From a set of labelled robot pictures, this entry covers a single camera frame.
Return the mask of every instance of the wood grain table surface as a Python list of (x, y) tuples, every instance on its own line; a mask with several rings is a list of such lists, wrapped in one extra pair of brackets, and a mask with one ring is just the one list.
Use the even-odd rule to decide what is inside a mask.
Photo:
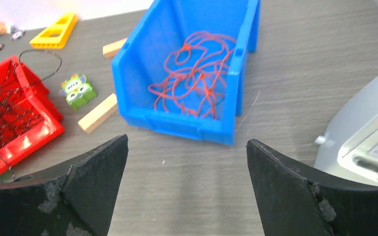
[[(102, 47), (127, 37), (144, 12), (79, 21), (60, 71), (45, 85), (66, 131), (14, 168), (17, 177), (76, 155), (121, 134), (129, 155), (110, 236), (262, 236), (247, 168), (246, 143), (259, 139), (308, 165), (315, 138), (356, 92), (378, 75), (378, 6), (373, 0), (263, 1), (257, 52), (245, 78), (244, 113), (233, 147), (131, 127), (118, 113), (92, 134), (77, 121), (114, 92)], [(0, 61), (30, 49), (40, 30), (18, 41), (0, 37)], [(41, 78), (57, 67), (44, 54), (22, 60)], [(60, 83), (86, 74), (99, 95), (79, 111), (58, 95)]]

